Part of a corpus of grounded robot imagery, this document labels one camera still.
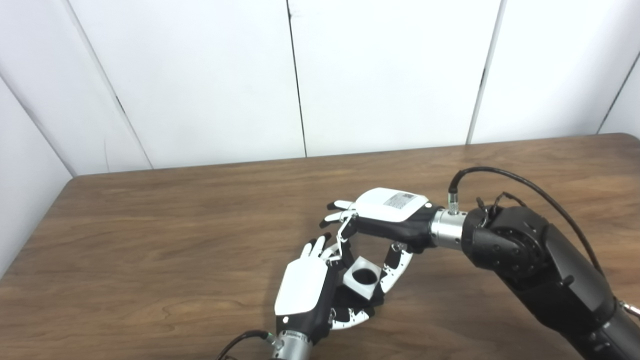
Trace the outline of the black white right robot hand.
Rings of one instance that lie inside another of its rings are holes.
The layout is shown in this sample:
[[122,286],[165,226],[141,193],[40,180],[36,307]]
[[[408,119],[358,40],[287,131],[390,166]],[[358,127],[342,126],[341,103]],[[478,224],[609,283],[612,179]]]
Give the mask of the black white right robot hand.
[[375,289],[386,294],[404,274],[413,255],[436,248],[431,226],[444,208],[431,203],[423,194],[376,187],[354,202],[331,202],[327,209],[334,212],[320,221],[322,229],[341,223],[338,233],[343,239],[359,233],[392,241]]

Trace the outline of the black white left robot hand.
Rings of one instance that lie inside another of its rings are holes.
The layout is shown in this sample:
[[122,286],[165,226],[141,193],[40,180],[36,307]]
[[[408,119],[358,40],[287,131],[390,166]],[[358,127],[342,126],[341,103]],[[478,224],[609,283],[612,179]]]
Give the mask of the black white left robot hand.
[[357,262],[348,260],[345,284],[343,261],[327,260],[333,255],[326,244],[331,237],[326,232],[311,239],[286,265],[274,305],[277,335],[297,333],[315,345],[330,331],[368,321],[384,303],[384,294],[377,292],[382,268],[354,268]]

